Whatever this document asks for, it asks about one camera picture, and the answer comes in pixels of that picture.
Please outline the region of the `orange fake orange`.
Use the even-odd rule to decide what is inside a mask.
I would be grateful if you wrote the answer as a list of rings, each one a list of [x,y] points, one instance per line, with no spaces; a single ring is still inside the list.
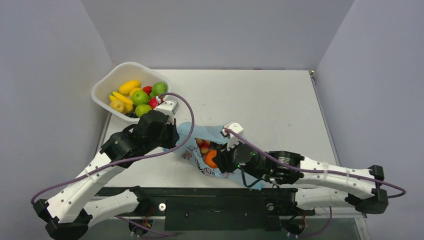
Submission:
[[[204,163],[209,166],[212,169],[218,168],[218,165],[214,162],[214,158],[217,156],[217,151],[215,149],[210,150],[205,156],[204,156]]]

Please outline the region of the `red fake fruit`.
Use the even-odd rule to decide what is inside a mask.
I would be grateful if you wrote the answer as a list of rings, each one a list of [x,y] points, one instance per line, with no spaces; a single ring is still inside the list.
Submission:
[[[211,142],[205,139],[196,138],[196,144],[202,156],[206,155],[211,149]]]

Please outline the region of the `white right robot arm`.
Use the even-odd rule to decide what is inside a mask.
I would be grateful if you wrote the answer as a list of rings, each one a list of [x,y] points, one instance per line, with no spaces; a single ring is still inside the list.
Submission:
[[[245,143],[231,148],[218,145],[204,162],[223,173],[239,170],[247,188],[259,182],[313,185],[314,188],[299,188],[282,199],[282,207],[289,214],[316,207],[353,207],[360,213],[378,215],[389,205],[387,191],[381,189],[384,170],[379,165],[345,168],[289,151],[261,153]]]

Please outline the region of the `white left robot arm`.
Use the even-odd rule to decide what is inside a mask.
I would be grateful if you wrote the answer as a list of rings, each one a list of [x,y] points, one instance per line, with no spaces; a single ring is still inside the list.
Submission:
[[[61,192],[39,199],[33,209],[46,222],[45,229],[54,240],[78,240],[90,227],[124,213],[143,215],[151,203],[140,186],[101,200],[94,197],[111,179],[131,166],[124,159],[145,156],[154,149],[176,146],[179,136],[170,116],[151,110],[120,132],[112,134],[89,165]]]

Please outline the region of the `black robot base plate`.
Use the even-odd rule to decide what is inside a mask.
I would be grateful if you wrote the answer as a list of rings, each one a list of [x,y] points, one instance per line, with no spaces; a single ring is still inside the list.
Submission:
[[[164,220],[166,231],[279,231],[292,217],[314,216],[301,210],[293,188],[145,187],[147,205],[124,217]]]

